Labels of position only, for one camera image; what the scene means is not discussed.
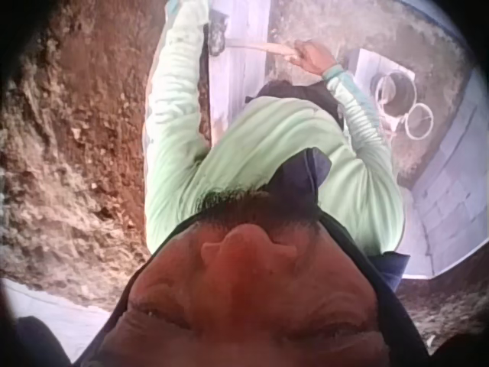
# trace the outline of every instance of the worker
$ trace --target worker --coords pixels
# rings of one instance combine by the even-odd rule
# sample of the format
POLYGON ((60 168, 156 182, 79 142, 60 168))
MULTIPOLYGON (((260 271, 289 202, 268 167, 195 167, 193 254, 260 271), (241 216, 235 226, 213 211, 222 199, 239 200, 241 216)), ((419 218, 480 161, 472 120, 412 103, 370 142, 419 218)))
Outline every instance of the worker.
POLYGON ((403 204, 369 98, 325 46, 297 41, 290 62, 323 81, 265 86, 210 148, 208 22, 208 0, 167 4, 143 139, 152 257, 77 365, 423 365, 393 292, 403 204))

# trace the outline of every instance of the concrete floor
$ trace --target concrete floor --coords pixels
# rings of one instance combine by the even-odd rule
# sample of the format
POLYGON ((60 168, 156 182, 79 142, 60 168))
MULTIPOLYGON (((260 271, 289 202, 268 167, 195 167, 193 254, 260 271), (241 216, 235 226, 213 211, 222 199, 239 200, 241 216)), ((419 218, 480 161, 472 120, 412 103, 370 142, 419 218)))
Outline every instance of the concrete floor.
MULTIPOLYGON (((400 183, 411 187, 445 136, 471 69, 457 41, 395 0, 273 0, 269 39, 286 44, 316 39, 342 63, 350 50, 362 47, 415 72, 418 102, 432 109, 435 127, 423 141, 410 140, 403 129, 393 140, 400 183)), ((282 57, 268 58, 267 79, 317 81, 282 57)))

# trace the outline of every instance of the hand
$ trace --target hand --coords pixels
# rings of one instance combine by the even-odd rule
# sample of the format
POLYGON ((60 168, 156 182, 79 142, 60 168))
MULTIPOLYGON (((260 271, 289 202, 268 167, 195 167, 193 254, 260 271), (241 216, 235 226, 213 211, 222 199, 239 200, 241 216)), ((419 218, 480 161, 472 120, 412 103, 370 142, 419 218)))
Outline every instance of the hand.
POLYGON ((286 60, 315 75, 321 76, 325 71, 338 64, 328 48, 318 42, 296 41, 294 47, 298 56, 286 57, 286 60))

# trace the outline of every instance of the white bucket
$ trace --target white bucket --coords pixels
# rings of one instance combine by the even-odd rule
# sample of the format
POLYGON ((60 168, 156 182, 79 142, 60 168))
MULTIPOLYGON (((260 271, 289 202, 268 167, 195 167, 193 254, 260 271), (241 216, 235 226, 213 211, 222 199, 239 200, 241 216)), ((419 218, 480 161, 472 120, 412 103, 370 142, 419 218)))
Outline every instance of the white bucket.
POLYGON ((416 86, 402 71, 376 75, 371 91, 381 110, 390 117, 404 117, 416 103, 416 86))

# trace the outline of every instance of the light green long-sleeve shirt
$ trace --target light green long-sleeve shirt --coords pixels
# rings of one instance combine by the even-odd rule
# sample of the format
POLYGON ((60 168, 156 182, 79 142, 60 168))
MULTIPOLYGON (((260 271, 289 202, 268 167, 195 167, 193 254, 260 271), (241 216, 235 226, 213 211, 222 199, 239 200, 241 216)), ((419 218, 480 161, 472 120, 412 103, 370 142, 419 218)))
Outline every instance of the light green long-sleeve shirt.
POLYGON ((207 0, 184 0, 168 10, 163 47, 151 77, 145 122, 146 232, 154 252, 171 231, 195 214, 210 190, 260 187, 288 158, 317 147, 332 162, 319 188, 319 205, 351 234, 366 255, 393 251, 403 230, 403 205, 390 149, 366 96, 339 66, 328 70, 328 90, 345 110, 351 145, 327 112, 298 99, 250 102, 208 148, 199 134, 199 55, 207 0))

